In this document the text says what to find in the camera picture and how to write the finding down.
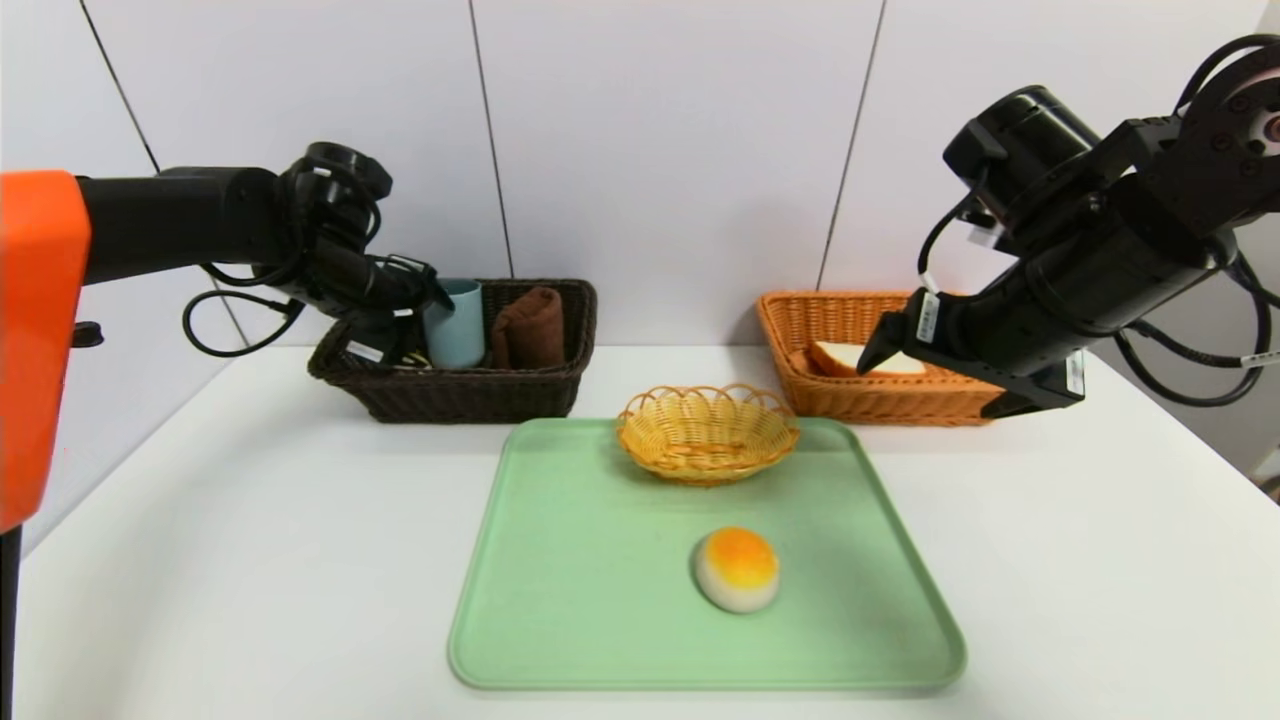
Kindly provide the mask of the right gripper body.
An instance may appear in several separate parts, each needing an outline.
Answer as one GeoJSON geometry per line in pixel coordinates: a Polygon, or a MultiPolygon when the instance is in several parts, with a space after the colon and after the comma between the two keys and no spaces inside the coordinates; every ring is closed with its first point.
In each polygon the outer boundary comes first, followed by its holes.
{"type": "Polygon", "coordinates": [[[1061,272],[1062,258],[1038,256],[974,296],[918,290],[902,351],[1001,388],[997,404],[1078,404],[1085,337],[1055,286],[1061,272]]]}

